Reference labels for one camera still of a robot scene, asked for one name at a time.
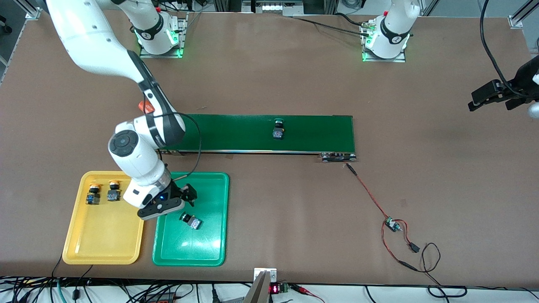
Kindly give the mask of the green plastic tray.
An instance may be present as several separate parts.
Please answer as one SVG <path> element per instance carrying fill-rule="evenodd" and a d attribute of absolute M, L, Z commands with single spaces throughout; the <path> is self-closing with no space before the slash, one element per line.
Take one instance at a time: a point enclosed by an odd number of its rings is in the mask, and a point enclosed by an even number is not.
<path fill-rule="evenodd" d="M 216 267 L 225 259 L 229 175 L 223 172 L 194 172 L 177 180 L 197 191 L 195 206 L 186 203 L 180 211 L 157 218 L 152 261 L 157 266 Z M 179 220 L 186 212 L 202 221 L 198 230 Z"/>

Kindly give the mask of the aluminium corner profile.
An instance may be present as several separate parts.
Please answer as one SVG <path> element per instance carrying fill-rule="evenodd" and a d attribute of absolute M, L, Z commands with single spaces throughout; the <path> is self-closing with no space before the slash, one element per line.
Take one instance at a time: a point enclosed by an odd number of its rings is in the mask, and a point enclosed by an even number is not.
<path fill-rule="evenodd" d="M 25 19 L 39 19 L 42 9 L 38 6 L 38 0 L 13 0 L 24 12 Z"/>
<path fill-rule="evenodd" d="M 539 0 L 526 0 L 512 15 L 508 16 L 508 22 L 512 29 L 523 27 L 523 21 L 539 8 Z"/>

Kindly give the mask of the yellow plastic tray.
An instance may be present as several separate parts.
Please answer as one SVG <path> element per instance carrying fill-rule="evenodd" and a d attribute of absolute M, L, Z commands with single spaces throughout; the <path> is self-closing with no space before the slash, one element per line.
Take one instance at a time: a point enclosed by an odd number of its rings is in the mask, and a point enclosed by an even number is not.
<path fill-rule="evenodd" d="M 119 201 L 108 201 L 109 181 L 119 180 Z M 69 265 L 128 265 L 140 254 L 144 222 L 123 199 L 130 178 L 121 171 L 89 171 L 80 180 L 62 260 Z M 87 205 L 91 183 L 101 185 L 99 205 Z"/>

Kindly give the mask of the green conveyor belt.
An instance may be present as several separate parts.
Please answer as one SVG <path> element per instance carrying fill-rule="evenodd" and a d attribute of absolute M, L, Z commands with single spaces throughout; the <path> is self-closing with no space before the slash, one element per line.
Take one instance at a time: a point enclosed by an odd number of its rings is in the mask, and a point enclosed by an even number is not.
<path fill-rule="evenodd" d="M 275 140 L 275 119 L 284 120 L 283 140 Z M 352 116 L 191 114 L 186 133 L 162 154 L 315 155 L 323 163 L 357 159 Z"/>

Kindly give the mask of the red clip lead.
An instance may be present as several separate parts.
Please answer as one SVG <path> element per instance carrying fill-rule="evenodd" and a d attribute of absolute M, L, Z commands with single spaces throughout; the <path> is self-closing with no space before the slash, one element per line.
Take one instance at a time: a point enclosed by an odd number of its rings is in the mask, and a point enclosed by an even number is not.
<path fill-rule="evenodd" d="M 308 297 L 313 297 L 313 298 L 316 298 L 316 299 L 320 300 L 322 303 L 326 303 L 322 298 L 320 298 L 317 295 L 314 295 L 311 291 L 308 291 L 306 288 L 301 287 L 298 284 L 288 284 L 288 285 L 289 285 L 289 288 L 291 288 L 291 290 L 293 290 L 295 292 L 298 292 L 301 295 L 306 295 Z"/>

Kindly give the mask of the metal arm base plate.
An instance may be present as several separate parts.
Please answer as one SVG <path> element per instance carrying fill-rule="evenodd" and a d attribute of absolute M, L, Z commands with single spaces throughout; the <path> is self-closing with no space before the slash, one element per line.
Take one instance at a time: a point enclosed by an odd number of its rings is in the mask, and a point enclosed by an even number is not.
<path fill-rule="evenodd" d="M 365 27 L 360 27 L 360 33 L 366 34 L 366 36 L 361 37 L 362 60 L 363 62 L 404 63 L 406 61 L 405 49 L 410 33 L 389 32 L 389 36 L 386 36 L 382 26 L 383 19 L 384 16 L 377 16 L 375 19 L 371 19 Z"/>
<path fill-rule="evenodd" d="M 136 33 L 140 45 L 141 58 L 182 58 L 184 53 L 187 23 L 189 15 L 184 18 L 160 12 L 163 17 L 163 27 L 154 36 L 153 40 L 145 40 L 147 33 Z"/>

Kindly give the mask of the dark frame with white light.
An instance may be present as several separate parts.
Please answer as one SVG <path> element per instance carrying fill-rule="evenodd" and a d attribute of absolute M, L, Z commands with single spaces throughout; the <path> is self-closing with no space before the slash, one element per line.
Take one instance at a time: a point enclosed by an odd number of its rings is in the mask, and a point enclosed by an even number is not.
<path fill-rule="evenodd" d="M 333 15 L 340 0 L 208 0 L 217 12 L 273 13 L 282 16 Z"/>

